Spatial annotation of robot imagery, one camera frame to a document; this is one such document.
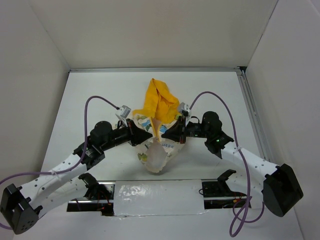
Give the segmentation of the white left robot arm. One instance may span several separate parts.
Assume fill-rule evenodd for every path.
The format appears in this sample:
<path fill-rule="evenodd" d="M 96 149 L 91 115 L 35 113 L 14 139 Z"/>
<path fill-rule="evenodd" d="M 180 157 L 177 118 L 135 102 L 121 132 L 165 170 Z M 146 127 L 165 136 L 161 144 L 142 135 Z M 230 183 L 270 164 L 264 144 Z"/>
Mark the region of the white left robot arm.
<path fill-rule="evenodd" d="M 152 138 L 152 134 L 127 119 L 116 129 L 108 121 L 98 122 L 82 143 L 63 162 L 46 174 L 23 184 L 8 185 L 0 202 L 0 212 L 9 228 L 20 235 L 32 228 L 47 212 L 73 199 L 92 200 L 108 190 L 88 173 L 105 158 L 105 151 L 123 143 L 133 147 Z"/>

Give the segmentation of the yellow and white kids jacket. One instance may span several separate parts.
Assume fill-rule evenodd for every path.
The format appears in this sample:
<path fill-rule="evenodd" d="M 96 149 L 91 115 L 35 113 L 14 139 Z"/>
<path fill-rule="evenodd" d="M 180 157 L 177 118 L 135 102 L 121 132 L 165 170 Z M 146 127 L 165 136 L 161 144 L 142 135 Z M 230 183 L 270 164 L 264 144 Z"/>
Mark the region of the yellow and white kids jacket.
<path fill-rule="evenodd" d="M 162 137 L 177 122 L 180 102 L 171 94 L 165 82 L 151 79 L 142 109 L 135 109 L 132 120 L 151 138 L 135 147 L 138 160 L 151 173 L 159 173 L 184 147 L 183 144 Z"/>

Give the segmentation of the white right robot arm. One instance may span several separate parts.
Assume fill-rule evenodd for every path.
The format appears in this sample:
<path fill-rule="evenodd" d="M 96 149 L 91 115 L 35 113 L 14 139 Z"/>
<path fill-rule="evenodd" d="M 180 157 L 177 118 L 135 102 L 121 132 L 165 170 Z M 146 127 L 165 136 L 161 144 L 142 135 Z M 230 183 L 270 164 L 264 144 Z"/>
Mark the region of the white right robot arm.
<path fill-rule="evenodd" d="M 268 162 L 237 146 L 235 140 L 223 132 L 222 125 L 213 111 L 205 112 L 197 123 L 186 122 L 186 117 L 181 115 L 161 136 L 179 144 L 187 138 L 205 138 L 204 144 L 212 154 L 249 171 L 250 177 L 257 181 L 251 189 L 258 193 L 270 212 L 283 217 L 304 196 L 293 169 L 285 163 Z"/>

